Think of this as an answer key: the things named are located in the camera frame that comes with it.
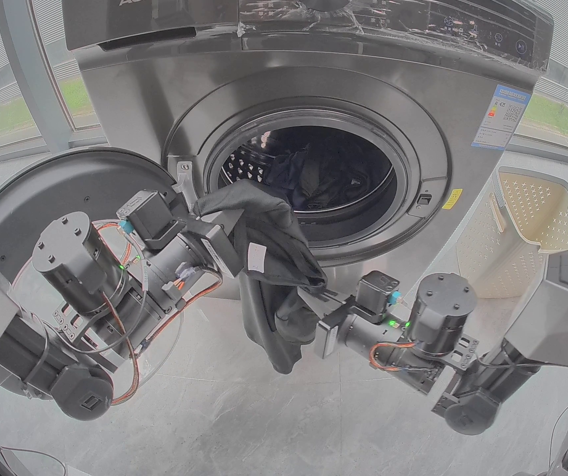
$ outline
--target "white label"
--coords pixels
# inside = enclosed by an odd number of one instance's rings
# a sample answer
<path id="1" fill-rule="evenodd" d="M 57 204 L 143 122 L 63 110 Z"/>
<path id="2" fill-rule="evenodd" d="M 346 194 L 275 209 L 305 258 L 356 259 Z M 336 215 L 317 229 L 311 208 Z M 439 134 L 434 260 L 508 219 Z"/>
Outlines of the white label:
<path id="1" fill-rule="evenodd" d="M 264 273 L 264 258 L 266 247 L 257 243 L 248 244 L 248 269 L 249 271 Z"/>
<path id="2" fill-rule="evenodd" d="M 335 342 L 337 341 L 337 331 L 339 331 L 339 325 L 330 328 L 330 334 L 328 335 L 328 341 L 326 343 L 326 350 L 324 351 L 325 356 L 329 356 L 335 351 Z"/>
<path id="3" fill-rule="evenodd" d="M 504 150 L 530 99 L 529 93 L 499 84 L 471 146 Z"/>
<path id="4" fill-rule="evenodd" d="M 229 268 L 227 267 L 226 264 L 224 264 L 224 261 L 220 258 L 220 256 L 218 255 L 218 252 L 216 252 L 214 250 L 214 248 L 212 247 L 211 243 L 209 243 L 208 240 L 205 240 L 204 238 L 201 238 L 200 241 L 203 243 L 203 245 L 206 247 L 206 249 L 209 251 L 209 253 L 211 254 L 211 257 L 214 258 L 214 261 L 216 262 L 216 264 L 218 265 L 218 268 L 220 268 L 220 271 L 227 275 L 228 277 L 233 277 L 233 275 L 231 274 L 231 272 L 229 271 Z"/>

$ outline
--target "black garment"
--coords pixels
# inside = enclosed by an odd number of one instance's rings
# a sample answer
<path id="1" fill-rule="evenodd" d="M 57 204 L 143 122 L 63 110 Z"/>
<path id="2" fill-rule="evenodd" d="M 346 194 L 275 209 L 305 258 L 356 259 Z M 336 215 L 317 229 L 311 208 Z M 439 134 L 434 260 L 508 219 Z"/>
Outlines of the black garment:
<path id="1" fill-rule="evenodd" d="M 334 137 L 310 146 L 299 185 L 307 210 L 321 210 L 355 201 L 370 191 L 373 164 L 358 145 Z"/>
<path id="2" fill-rule="evenodd" d="M 243 179 L 201 197 L 193 207 L 195 215 L 218 210 L 243 209 L 230 236 L 244 271 L 240 274 L 240 299 L 247 336 L 261 345 L 273 368 L 288 374 L 301 358 L 300 344 L 308 342 L 317 317 L 300 308 L 290 308 L 279 317 L 280 326 L 294 326 L 287 341 L 278 332 L 276 313 L 297 286 L 321 291 L 326 275 L 308 249 L 306 238 L 290 205 L 269 187 Z M 249 243 L 266 247 L 264 273 L 248 270 Z M 301 334 L 295 342 L 295 333 Z"/>
<path id="3" fill-rule="evenodd" d="M 306 201 L 299 185 L 299 176 L 304 168 L 306 150 L 294 154 L 278 155 L 273 160 L 264 183 L 286 196 L 296 210 L 304 208 Z"/>

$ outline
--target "porthole opening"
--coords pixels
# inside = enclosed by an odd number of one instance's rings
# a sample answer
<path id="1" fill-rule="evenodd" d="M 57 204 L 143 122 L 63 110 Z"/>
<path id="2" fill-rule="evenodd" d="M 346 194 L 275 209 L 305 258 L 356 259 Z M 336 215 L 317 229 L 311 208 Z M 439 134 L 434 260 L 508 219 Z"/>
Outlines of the porthole opening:
<path id="1" fill-rule="evenodd" d="M 219 186 L 240 179 L 269 186 L 291 204 L 311 246 L 366 229 L 396 197 L 395 165 L 357 134 L 306 125 L 246 137 L 223 163 Z"/>

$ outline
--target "qr code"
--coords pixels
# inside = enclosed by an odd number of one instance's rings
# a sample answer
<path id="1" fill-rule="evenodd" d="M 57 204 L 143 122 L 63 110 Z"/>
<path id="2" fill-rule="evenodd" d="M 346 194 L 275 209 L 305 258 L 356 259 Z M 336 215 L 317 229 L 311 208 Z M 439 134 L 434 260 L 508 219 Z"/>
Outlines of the qr code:
<path id="1" fill-rule="evenodd" d="M 510 104 L 509 107 L 507 107 L 507 112 L 505 113 L 503 120 L 507 122 L 517 122 L 522 115 L 523 109 L 524 106 Z"/>

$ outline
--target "beige laundry basket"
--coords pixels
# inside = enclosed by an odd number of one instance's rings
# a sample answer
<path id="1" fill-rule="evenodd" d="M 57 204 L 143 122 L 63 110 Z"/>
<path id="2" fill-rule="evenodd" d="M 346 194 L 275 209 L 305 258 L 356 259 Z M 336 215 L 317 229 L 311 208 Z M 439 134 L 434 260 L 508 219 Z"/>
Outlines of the beige laundry basket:
<path id="1" fill-rule="evenodd" d="M 460 273 L 480 298 L 522 295 L 544 254 L 568 248 L 568 187 L 535 175 L 498 170 L 459 239 Z"/>
<path id="2" fill-rule="evenodd" d="M 518 233 L 540 252 L 568 249 L 568 184 L 541 173 L 498 171 L 507 211 Z"/>

